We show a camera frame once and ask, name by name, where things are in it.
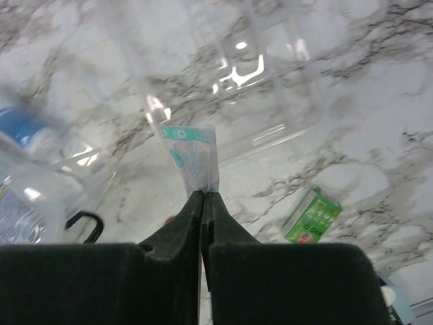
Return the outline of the clear teal pad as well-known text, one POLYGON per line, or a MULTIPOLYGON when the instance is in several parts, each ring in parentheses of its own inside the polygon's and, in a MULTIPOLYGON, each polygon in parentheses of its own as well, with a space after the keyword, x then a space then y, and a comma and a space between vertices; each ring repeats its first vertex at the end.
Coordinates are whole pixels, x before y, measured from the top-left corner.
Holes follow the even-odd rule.
POLYGON ((218 192, 219 163, 216 130, 212 125, 161 127, 164 145, 180 171, 187 196, 218 192))

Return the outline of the clear medicine kit box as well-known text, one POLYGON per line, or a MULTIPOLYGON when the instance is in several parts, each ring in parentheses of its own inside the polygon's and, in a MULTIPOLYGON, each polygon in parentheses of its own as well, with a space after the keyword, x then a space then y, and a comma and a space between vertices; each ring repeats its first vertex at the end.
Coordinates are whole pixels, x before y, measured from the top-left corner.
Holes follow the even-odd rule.
POLYGON ((187 200, 161 127, 212 125, 219 193, 271 238, 316 172, 301 142, 327 110, 302 1, 2 1, 1 109, 58 134, 32 160, 1 140, 1 179, 40 191, 48 232, 79 210, 99 243, 139 242, 187 200))

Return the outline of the small green box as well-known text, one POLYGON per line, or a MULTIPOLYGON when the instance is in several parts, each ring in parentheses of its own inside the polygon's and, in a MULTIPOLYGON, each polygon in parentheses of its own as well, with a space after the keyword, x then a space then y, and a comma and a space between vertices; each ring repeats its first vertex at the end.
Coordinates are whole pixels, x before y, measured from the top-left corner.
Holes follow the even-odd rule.
POLYGON ((309 187, 282 227, 283 237, 292 244, 317 243, 342 211, 321 188, 309 187))

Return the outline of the blue white gauze packet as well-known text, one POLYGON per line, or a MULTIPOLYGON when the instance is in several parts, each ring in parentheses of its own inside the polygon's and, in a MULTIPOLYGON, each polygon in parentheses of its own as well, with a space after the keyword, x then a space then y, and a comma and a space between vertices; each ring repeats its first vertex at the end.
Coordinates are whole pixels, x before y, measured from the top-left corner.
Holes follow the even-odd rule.
POLYGON ((46 219, 34 205, 40 197, 33 188, 19 191, 1 183, 1 245, 48 243, 46 219))

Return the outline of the blue white tube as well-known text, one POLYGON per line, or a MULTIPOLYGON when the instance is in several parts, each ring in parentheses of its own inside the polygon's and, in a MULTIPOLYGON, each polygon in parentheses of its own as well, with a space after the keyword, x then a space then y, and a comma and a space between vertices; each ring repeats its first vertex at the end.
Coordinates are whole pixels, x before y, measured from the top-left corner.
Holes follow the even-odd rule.
POLYGON ((60 152, 57 132, 19 107, 1 109, 1 140, 32 160, 49 160, 60 152))

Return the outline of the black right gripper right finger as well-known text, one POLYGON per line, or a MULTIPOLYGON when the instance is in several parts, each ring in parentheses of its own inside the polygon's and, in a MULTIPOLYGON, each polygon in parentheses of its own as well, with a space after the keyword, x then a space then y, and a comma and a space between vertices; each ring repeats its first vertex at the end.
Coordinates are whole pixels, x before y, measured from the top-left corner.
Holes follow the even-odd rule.
POLYGON ((380 283, 351 244, 264 244, 204 197, 205 268, 215 324, 389 324, 380 283))

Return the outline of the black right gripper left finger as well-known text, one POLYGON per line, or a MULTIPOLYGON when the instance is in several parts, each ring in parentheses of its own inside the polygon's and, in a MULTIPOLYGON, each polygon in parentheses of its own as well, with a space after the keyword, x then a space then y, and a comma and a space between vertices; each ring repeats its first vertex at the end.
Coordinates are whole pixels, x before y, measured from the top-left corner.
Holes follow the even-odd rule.
POLYGON ((1 248, 2 324, 197 324, 203 195, 134 243, 1 248))

